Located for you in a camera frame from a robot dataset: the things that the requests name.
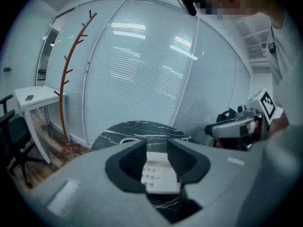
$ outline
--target chair armrest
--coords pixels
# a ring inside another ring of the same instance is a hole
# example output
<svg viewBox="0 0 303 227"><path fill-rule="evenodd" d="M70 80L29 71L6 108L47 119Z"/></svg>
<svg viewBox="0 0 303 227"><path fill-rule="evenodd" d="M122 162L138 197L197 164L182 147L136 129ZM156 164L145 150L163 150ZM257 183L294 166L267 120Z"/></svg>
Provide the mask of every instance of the chair armrest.
<svg viewBox="0 0 303 227"><path fill-rule="evenodd" d="M9 119L15 115L15 110L10 110L7 114L0 118L0 128L8 124Z"/></svg>
<svg viewBox="0 0 303 227"><path fill-rule="evenodd" d="M8 101L9 99L11 99L13 97L13 95L8 95L6 97L4 97L3 99L0 100L0 104L3 104L3 110L4 110L4 114L6 114L8 112L7 107L6 107L6 101Z"/></svg>

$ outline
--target white marker cube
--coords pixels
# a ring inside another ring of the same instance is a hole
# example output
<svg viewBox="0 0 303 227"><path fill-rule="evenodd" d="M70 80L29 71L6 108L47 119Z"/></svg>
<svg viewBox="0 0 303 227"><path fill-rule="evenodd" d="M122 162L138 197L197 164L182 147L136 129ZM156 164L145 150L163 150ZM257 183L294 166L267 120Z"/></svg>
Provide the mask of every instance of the white marker cube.
<svg viewBox="0 0 303 227"><path fill-rule="evenodd" d="M245 105L247 109L253 108L259 112L263 112L267 123L269 125L271 124L272 120L274 119L273 116L276 111L276 105L266 89L263 89L252 96Z"/></svg>

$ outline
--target wooden floor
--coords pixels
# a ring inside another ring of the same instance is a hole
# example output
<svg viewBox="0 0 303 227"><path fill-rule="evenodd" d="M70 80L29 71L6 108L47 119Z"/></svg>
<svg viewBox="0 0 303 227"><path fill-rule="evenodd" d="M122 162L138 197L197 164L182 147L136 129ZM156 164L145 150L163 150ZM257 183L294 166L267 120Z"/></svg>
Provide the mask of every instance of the wooden floor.
<svg viewBox="0 0 303 227"><path fill-rule="evenodd" d="M60 152L62 151L64 146L63 135L56 131L53 127L46 126L46 121L42 110L33 110L31 115L39 140L52 161L48 165L44 165L43 163L37 162L26 162L27 179L33 185L33 189L35 189L45 179L47 179L53 173L64 167L68 162L71 162L78 156L88 153L89 149L72 142L72 148L76 156L72 154L69 150L66 150L61 155ZM42 159L42 156L40 155L36 147L34 147L28 155L31 157ZM28 189L25 184L21 167L17 166L14 172L15 176L12 176L12 179L14 180L16 185L25 192L30 193L31 190Z"/></svg>

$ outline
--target chair seat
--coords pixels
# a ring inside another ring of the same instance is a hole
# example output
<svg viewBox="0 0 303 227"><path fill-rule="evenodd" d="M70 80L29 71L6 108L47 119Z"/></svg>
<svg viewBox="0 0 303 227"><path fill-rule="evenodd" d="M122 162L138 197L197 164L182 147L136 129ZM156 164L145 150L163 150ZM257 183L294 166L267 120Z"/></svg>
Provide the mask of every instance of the chair seat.
<svg viewBox="0 0 303 227"><path fill-rule="evenodd" d="M31 135L23 117L18 117L8 124L10 138L17 148L23 148L30 140Z"/></svg>

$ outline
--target chair wheel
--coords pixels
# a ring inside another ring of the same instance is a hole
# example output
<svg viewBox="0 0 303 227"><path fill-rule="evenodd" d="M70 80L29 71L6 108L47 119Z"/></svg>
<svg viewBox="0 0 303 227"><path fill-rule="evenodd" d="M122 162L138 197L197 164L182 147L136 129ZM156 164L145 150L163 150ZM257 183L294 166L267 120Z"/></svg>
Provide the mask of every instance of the chair wheel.
<svg viewBox="0 0 303 227"><path fill-rule="evenodd" d="M33 188L33 185L32 185L31 183L27 183L27 187L28 187L29 189L32 189L32 188Z"/></svg>

